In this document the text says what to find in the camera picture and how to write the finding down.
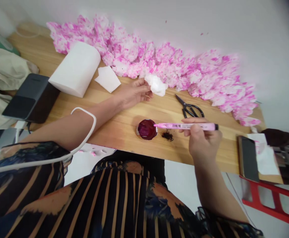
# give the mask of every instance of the floral blouse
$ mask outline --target floral blouse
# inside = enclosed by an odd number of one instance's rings
[[[2,148],[0,167],[68,153],[52,141],[18,143]],[[100,161],[64,187],[69,163],[0,173],[0,237],[263,237],[205,208],[194,214],[138,162]]]

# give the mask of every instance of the ink jar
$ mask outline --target ink jar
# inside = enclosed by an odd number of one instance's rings
[[[155,122],[150,119],[142,120],[135,130],[137,136],[145,140],[152,140],[158,135],[158,128],[154,124]]]

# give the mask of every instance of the white earphone cable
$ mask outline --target white earphone cable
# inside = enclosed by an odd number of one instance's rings
[[[62,157],[59,158],[55,158],[55,159],[50,159],[50,160],[42,160],[42,161],[33,161],[33,162],[26,162],[26,163],[21,163],[21,164],[13,164],[13,165],[8,165],[8,166],[4,166],[4,167],[0,167],[0,173],[1,172],[5,172],[5,171],[9,171],[9,170],[16,170],[16,169],[21,169],[21,168],[27,168],[27,167],[32,167],[32,166],[40,166],[40,165],[45,165],[45,164],[52,164],[52,163],[56,163],[59,161],[64,161],[68,158],[70,158],[74,153],[76,153],[77,151],[79,151],[82,146],[87,142],[87,140],[89,139],[89,137],[91,136],[91,134],[93,133],[95,126],[96,126],[96,117],[94,116],[94,114],[90,113],[89,111],[81,108],[81,107],[76,107],[71,114],[76,110],[76,109],[80,109],[84,112],[86,112],[87,114],[89,114],[90,116],[92,116],[94,118],[94,122],[92,124],[92,127],[88,133],[88,135],[86,136],[86,138],[82,141],[82,143],[74,150],[72,150],[69,154],[64,155]]]

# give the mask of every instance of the pink and white tissue paper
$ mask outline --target pink and white tissue paper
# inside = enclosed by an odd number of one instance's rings
[[[57,52],[67,54],[77,41],[94,46],[103,62],[118,76],[143,78],[158,76],[170,88],[188,90],[192,97],[211,100],[222,112],[232,112],[243,126],[253,126],[260,120],[249,117],[257,107],[254,85],[241,83],[237,71],[237,54],[222,55],[211,49],[199,55],[184,54],[170,42],[156,47],[153,42],[128,34],[126,29],[97,16],[93,22],[79,16],[78,23],[62,25],[48,22]]]

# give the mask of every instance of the pink marker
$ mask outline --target pink marker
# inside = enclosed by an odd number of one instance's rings
[[[154,124],[155,127],[165,128],[165,129],[182,129],[189,130],[191,126],[198,124],[203,131],[216,131],[218,130],[218,124],[215,123],[159,123]]]

